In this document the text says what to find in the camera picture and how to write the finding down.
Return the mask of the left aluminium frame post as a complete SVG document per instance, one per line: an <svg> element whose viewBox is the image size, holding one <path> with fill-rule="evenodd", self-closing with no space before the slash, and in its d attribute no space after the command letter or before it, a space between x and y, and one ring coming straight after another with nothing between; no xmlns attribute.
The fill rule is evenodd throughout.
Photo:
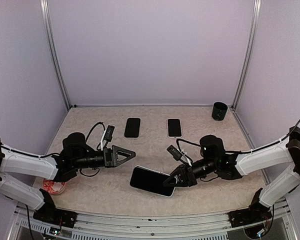
<svg viewBox="0 0 300 240"><path fill-rule="evenodd" d="M65 106L66 110L69 111L71 109L72 105L71 105L68 91L66 89L66 85L65 85L65 82L63 79L63 75L62 75L62 71L61 71L61 67L60 67L60 63L59 63L59 59L58 59L57 49L55 46L54 35L53 35L52 22L51 22L51 18L50 18L48 1L40 0L40 7L41 7L41 12L42 12L45 32L46 32L46 36L47 36L49 52L50 52L50 56L52 59L52 65L53 65L53 69L54 69L56 79L57 79L57 84L58 84L59 90L61 92L61 97L62 97L64 106Z"/></svg>

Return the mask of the black phone case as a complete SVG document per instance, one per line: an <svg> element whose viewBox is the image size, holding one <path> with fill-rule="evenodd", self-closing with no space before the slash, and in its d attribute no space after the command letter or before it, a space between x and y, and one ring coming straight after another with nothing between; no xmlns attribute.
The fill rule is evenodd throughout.
<svg viewBox="0 0 300 240"><path fill-rule="evenodd" d="M126 121L124 137L125 138L138 138L140 133L140 118L128 118Z"/></svg>

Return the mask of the aluminium frame post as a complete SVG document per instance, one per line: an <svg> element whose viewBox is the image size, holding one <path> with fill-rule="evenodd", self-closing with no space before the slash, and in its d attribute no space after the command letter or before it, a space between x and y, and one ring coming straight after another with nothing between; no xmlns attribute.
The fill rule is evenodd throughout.
<svg viewBox="0 0 300 240"><path fill-rule="evenodd" d="M262 0L255 0L253 2L253 11L252 11L252 18L250 23L246 51L243 59L242 69L239 76L239 82L231 105L231 108L234 112L238 109L240 99L244 91L244 85L246 82L250 61L253 55L253 48L254 48L255 38L258 30L261 6L262 6Z"/></svg>
<svg viewBox="0 0 300 240"><path fill-rule="evenodd" d="M49 52L50 52L50 56L52 59L52 65L53 65L53 69L54 69L56 79L57 79L57 84L58 84L59 90L61 92L61 97L62 97L64 106L65 106L66 110L69 111L71 109L72 105L71 105L68 91L66 89L66 85L65 85L65 82L63 79L63 75L62 75L62 71L61 71L61 67L60 67L60 63L59 63L59 59L58 59L57 49L55 46L54 35L53 35L52 22L51 22L51 18L50 18L48 1L40 0L40 7L41 7L41 12L42 12L45 32L46 32L46 36L47 36Z"/></svg>

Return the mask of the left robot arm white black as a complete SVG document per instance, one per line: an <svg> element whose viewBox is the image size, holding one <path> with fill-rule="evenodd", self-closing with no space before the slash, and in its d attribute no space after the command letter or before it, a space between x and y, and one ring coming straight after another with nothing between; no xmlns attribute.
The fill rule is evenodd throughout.
<svg viewBox="0 0 300 240"><path fill-rule="evenodd" d="M42 188L32 188L17 180L11 173L65 183L75 178L78 170L116 168L136 156L134 151L116 145L93 149L81 132L70 134L62 141L62 146L60 153L39 156L8 147L0 139L0 194L24 203L35 214L53 223L60 218L60 211L51 195Z"/></svg>

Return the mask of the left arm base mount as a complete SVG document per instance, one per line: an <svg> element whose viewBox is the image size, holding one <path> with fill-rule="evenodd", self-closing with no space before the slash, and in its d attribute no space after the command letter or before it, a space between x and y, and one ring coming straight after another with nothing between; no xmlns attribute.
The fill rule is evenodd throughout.
<svg viewBox="0 0 300 240"><path fill-rule="evenodd" d="M78 214L63 209L40 209L34 212L33 218L59 227L74 228Z"/></svg>

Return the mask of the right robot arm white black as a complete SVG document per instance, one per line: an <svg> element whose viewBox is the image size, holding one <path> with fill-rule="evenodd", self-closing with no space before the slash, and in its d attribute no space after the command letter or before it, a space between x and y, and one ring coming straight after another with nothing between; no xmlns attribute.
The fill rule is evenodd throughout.
<svg viewBox="0 0 300 240"><path fill-rule="evenodd" d="M226 151L221 138L206 135L199 141L202 159L182 162L163 182L165 187L192 187L214 172L223 180L237 180L250 173L287 163L287 168L269 185L259 189L246 210L246 218L256 222L274 203L300 185L300 128L268 145L246 152Z"/></svg>

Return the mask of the right aluminium frame post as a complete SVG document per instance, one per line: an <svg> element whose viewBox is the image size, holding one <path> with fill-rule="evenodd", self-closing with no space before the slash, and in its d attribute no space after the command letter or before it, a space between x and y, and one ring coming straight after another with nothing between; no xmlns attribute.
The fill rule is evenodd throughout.
<svg viewBox="0 0 300 240"><path fill-rule="evenodd" d="M258 30L261 6L262 6L262 0L255 0L253 2L253 11L252 11L252 18L250 23L246 51L243 59L242 69L239 76L239 82L231 105L231 108L234 112L238 109L240 99L244 91L244 85L246 82L250 61L253 55L253 48L254 48L255 38Z"/></svg>

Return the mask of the dark green cup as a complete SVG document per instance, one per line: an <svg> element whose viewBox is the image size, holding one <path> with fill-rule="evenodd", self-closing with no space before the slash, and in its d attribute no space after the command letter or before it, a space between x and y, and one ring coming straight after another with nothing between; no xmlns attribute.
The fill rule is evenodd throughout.
<svg viewBox="0 0 300 240"><path fill-rule="evenodd" d="M223 102L215 102L212 109L212 118L215 121L223 121L228 110L228 106Z"/></svg>

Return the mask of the front aluminium rail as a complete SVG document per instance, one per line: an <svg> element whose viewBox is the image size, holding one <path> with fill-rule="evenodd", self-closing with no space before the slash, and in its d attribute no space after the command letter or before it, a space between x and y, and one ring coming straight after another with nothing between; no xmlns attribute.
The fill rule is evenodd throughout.
<svg viewBox="0 0 300 240"><path fill-rule="evenodd" d="M246 240L256 224L233 227L227 212L181 216L123 216L78 212L72 228L32 218L18 204L9 240Z"/></svg>

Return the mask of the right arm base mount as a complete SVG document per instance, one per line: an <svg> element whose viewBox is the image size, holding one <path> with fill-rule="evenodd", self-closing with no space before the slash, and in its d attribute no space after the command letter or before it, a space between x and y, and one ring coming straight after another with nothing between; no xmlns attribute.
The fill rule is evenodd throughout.
<svg viewBox="0 0 300 240"><path fill-rule="evenodd" d="M250 210L249 208L238 209L228 213L229 221L232 228L250 225L258 222L265 221L272 218L272 212L267 209L266 211Z"/></svg>

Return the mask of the red white patterned dish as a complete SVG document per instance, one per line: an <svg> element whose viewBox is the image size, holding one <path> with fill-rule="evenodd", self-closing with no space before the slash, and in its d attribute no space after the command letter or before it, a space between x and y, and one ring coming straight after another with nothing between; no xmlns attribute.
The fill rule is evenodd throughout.
<svg viewBox="0 0 300 240"><path fill-rule="evenodd" d="M52 180L44 179L42 181L42 188L50 195L58 195L61 194L66 187L65 182L54 182Z"/></svg>

